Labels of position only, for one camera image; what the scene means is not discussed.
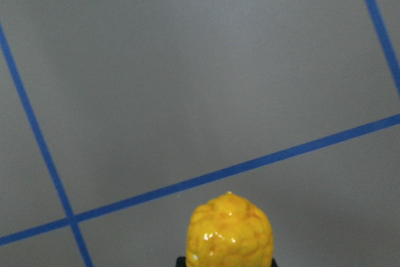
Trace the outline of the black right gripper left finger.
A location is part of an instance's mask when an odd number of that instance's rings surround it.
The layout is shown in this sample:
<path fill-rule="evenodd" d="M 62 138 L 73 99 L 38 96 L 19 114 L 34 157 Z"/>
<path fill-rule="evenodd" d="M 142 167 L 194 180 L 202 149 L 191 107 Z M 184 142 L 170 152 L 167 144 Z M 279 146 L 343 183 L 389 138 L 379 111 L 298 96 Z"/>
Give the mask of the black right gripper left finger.
<path fill-rule="evenodd" d="M 186 258 L 183 256 L 179 256 L 176 259 L 175 267 L 186 267 Z"/>

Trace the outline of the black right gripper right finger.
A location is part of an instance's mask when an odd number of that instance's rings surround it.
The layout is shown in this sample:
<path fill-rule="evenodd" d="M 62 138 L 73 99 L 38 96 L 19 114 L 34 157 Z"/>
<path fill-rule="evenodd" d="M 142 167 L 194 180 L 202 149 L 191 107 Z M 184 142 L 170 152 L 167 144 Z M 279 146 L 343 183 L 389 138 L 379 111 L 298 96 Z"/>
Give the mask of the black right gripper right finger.
<path fill-rule="evenodd" d="M 278 264 L 274 258 L 272 259 L 271 267 L 278 267 Z"/>

